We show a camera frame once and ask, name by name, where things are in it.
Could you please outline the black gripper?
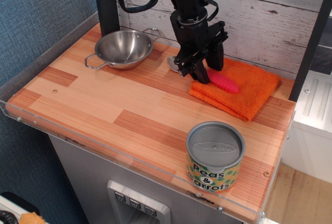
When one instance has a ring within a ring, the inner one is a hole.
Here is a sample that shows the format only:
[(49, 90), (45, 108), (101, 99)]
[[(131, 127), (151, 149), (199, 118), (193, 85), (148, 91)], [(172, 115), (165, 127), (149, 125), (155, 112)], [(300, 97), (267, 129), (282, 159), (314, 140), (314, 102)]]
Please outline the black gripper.
[(179, 75), (190, 74), (194, 80), (208, 84), (210, 80), (203, 61), (216, 71), (223, 69), (223, 42), (228, 38), (224, 29), (225, 23), (219, 21), (209, 26), (207, 16), (197, 22), (184, 22), (178, 13), (171, 14), (170, 20), (180, 44), (180, 51), (174, 61), (178, 66)]

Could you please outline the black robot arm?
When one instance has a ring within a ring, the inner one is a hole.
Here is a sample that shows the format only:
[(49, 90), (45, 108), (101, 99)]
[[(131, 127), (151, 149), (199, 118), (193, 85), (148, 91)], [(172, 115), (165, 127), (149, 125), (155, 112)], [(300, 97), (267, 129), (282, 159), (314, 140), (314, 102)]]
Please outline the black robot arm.
[(181, 76), (190, 74), (194, 80), (203, 84), (210, 82), (204, 62), (208, 67), (221, 71), (224, 64), (223, 42), (228, 35), (224, 30), (224, 22), (209, 25), (218, 13), (216, 9), (211, 15), (206, 7), (218, 6), (213, 0), (171, 0), (174, 11), (170, 16), (172, 28), (180, 51), (174, 64)]

